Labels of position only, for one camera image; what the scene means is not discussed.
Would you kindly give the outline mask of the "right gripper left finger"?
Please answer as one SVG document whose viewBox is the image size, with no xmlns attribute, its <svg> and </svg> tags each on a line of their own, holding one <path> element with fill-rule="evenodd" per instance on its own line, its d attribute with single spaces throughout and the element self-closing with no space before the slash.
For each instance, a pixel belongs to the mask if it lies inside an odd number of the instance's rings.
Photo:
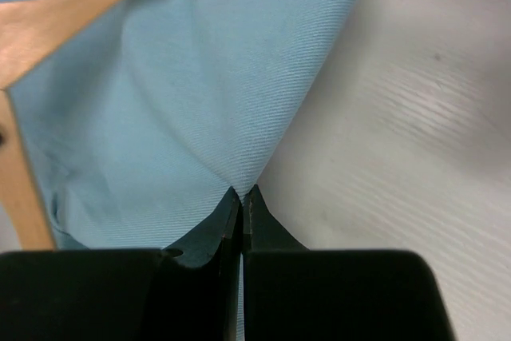
<svg viewBox="0 0 511 341">
<path fill-rule="evenodd" d="M 4 340 L 233 340 L 240 198 L 163 249 L 8 252 Z"/>
</svg>

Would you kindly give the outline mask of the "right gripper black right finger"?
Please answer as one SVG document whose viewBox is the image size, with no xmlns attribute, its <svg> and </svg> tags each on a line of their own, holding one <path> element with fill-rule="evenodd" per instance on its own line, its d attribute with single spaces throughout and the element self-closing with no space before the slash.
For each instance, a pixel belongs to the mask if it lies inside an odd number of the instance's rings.
<svg viewBox="0 0 511 341">
<path fill-rule="evenodd" d="M 248 340 L 452 340 L 427 262 L 391 249 L 311 250 L 244 200 L 244 336 Z"/>
</svg>

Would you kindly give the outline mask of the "light blue trousers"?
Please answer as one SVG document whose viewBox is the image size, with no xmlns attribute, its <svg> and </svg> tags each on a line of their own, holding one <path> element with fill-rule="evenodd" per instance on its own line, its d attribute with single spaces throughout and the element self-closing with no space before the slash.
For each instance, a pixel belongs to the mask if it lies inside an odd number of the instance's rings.
<svg viewBox="0 0 511 341">
<path fill-rule="evenodd" d="M 121 0 L 9 92 L 57 251 L 163 249 L 256 183 L 356 0 Z"/>
</svg>

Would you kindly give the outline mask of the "wooden clothes hanger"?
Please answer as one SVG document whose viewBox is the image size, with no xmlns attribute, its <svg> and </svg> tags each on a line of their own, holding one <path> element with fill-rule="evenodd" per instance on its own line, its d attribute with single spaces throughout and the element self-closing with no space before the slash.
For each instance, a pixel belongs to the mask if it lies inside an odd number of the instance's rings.
<svg viewBox="0 0 511 341">
<path fill-rule="evenodd" d="M 56 243 L 8 89 L 120 0 L 23 0 L 1 4 L 1 205 L 24 250 Z"/>
</svg>

